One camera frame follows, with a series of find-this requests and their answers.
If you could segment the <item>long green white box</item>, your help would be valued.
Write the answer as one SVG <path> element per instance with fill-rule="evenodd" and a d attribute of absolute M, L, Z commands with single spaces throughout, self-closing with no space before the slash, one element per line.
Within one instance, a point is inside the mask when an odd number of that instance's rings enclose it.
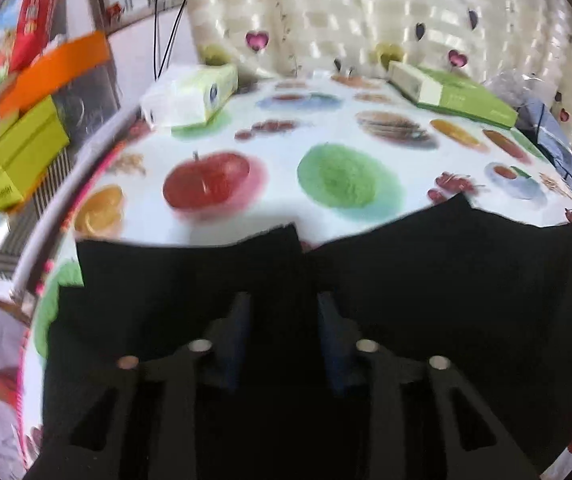
<path fill-rule="evenodd" d="M 507 129 L 516 124 L 517 112 L 513 107 L 470 79 L 401 62 L 389 63 L 388 79 L 418 107 L 479 119 Z"/>

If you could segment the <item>white green tissue pack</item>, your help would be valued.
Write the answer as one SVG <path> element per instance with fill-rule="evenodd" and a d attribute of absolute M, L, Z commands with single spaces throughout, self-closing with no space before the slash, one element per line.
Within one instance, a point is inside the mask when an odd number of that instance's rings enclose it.
<path fill-rule="evenodd" d="M 141 96 L 142 118 L 154 128 L 206 125 L 238 89 L 235 65 L 173 64 Z"/>

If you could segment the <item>heart pattern curtain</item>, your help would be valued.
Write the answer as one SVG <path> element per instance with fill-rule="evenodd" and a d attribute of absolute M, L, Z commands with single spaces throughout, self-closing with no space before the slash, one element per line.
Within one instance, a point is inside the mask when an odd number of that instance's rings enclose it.
<path fill-rule="evenodd" d="M 478 82 L 539 79 L 572 144 L 569 0 L 187 0 L 201 61 L 253 79 L 343 68 L 386 75 L 399 61 Z"/>

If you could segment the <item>black pants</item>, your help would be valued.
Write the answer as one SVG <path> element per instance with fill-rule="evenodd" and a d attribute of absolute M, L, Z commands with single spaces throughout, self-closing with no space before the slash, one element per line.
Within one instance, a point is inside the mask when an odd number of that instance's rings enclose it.
<path fill-rule="evenodd" d="M 463 196 L 305 250 L 294 226 L 224 247 L 77 247 L 84 327 L 146 361 L 250 298 L 235 380 L 199 382 L 195 479 L 337 479 L 317 297 L 396 356 L 444 356 L 539 478 L 572 443 L 572 223 L 537 228 Z"/>

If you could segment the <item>fruit print tablecloth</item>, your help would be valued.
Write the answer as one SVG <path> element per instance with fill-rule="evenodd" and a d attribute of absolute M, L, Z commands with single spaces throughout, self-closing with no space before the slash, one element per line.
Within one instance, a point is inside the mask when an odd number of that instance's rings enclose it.
<path fill-rule="evenodd" d="M 39 453 L 47 332 L 59 288 L 82 281 L 79 240 L 227 245 L 291 223 L 304 245 L 315 246 L 456 193 L 536 226 L 572 221 L 570 187 L 515 126 L 418 107 L 378 80 L 266 81 L 233 96 L 201 127 L 134 122 L 66 217 L 26 337 L 24 463 Z"/>

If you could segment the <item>blue patterned garment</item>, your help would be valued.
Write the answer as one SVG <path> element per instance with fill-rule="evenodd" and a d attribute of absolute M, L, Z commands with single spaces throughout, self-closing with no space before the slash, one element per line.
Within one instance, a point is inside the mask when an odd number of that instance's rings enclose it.
<path fill-rule="evenodd" d="M 555 167 L 572 192 L 572 147 L 545 104 L 527 98 L 518 108 L 516 128 Z"/>

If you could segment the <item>clear plastic bag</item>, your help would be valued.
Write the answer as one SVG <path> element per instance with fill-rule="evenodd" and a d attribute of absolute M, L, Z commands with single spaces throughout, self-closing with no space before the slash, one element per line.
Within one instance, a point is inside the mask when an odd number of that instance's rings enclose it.
<path fill-rule="evenodd" d="M 554 84 L 519 70 L 504 70 L 485 80 L 482 87 L 514 108 L 532 103 L 550 108 L 557 92 Z"/>

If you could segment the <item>orange box lid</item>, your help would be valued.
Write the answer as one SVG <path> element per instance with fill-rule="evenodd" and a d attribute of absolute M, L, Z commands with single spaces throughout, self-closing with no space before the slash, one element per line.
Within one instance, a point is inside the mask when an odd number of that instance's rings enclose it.
<path fill-rule="evenodd" d="M 14 112 L 25 113 L 110 58 L 109 42 L 103 32 L 93 32 L 45 53 L 1 92 L 0 118 Z"/>

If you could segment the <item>yellow green shoe box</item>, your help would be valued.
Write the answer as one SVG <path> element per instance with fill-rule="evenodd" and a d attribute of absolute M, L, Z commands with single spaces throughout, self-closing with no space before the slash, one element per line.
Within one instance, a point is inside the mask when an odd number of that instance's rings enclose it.
<path fill-rule="evenodd" d="M 70 143 L 54 100 L 0 121 L 0 211 L 23 202 L 52 161 Z"/>

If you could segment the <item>striped side table mat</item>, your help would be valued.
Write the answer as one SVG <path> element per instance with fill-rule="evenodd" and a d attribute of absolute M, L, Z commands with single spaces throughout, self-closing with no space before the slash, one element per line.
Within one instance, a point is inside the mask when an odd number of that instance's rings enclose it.
<path fill-rule="evenodd" d="M 10 230 L 0 245 L 0 280 L 10 280 L 37 222 L 73 166 L 69 148 L 62 150 L 44 173 L 36 191 L 10 218 Z"/>

